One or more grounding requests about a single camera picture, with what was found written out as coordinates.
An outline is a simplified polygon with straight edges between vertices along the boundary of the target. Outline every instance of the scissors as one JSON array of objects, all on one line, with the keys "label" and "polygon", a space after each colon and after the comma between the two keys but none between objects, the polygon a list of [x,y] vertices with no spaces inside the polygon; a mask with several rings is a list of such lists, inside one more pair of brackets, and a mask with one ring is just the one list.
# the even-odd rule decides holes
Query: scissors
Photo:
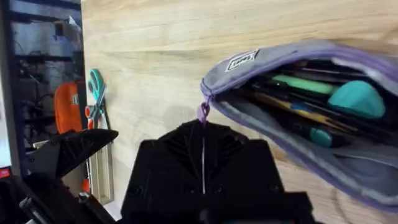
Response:
[{"label": "scissors", "polygon": [[88,118],[88,129],[94,129],[98,127],[98,120],[101,114],[105,114],[106,126],[109,128],[108,116],[105,113],[105,99],[104,93],[106,85],[97,69],[90,70],[90,79],[88,80],[88,90],[94,96],[96,103],[94,105],[87,105],[85,108],[85,114]]}]

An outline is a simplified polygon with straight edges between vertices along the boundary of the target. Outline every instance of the wood grain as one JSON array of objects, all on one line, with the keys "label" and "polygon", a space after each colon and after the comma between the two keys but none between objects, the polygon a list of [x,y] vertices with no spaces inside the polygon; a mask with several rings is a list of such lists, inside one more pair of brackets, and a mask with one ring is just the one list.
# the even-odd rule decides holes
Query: wood grain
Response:
[{"label": "wood grain", "polygon": [[[98,68],[103,74],[111,127],[119,131],[113,145],[116,202],[123,201],[139,143],[196,118],[200,80],[221,59],[313,37],[396,54],[397,8],[396,0],[82,1],[86,73]],[[266,138],[215,110],[209,119]],[[286,187],[308,191],[320,221],[346,223],[333,208],[333,188],[270,145]],[[391,223],[338,196],[353,223]]]}]

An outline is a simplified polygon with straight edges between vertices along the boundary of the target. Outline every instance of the orange bag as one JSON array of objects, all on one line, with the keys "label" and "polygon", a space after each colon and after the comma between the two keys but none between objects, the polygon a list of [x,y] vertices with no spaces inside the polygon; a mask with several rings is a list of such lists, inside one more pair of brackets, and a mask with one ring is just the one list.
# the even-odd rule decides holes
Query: orange bag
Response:
[{"label": "orange bag", "polygon": [[87,128],[85,87],[85,82],[70,82],[61,84],[55,91],[55,120],[60,134]]}]

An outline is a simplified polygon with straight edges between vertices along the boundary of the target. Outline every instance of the zipper pull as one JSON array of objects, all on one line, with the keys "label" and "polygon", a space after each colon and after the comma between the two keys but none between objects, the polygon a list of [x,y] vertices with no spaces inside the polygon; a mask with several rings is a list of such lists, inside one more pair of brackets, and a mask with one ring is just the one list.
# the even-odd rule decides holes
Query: zipper pull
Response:
[{"label": "zipper pull", "polygon": [[208,104],[208,101],[203,102],[198,106],[197,116],[202,124],[206,124],[206,118],[209,115],[209,112],[210,112],[210,106]]}]

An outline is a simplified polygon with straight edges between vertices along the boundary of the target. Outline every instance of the pencil case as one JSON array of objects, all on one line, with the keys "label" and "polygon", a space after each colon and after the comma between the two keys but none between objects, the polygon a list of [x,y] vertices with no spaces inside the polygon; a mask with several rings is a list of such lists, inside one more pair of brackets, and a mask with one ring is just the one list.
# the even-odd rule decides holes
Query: pencil case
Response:
[{"label": "pencil case", "polygon": [[282,128],[267,110],[234,94],[248,80],[300,60],[331,60],[352,66],[398,97],[397,58],[310,39],[254,49],[218,63],[201,82],[205,102],[198,108],[198,118],[206,122],[212,107],[269,137],[293,160],[356,200],[398,212],[398,148],[358,138],[348,146],[326,149]]}]

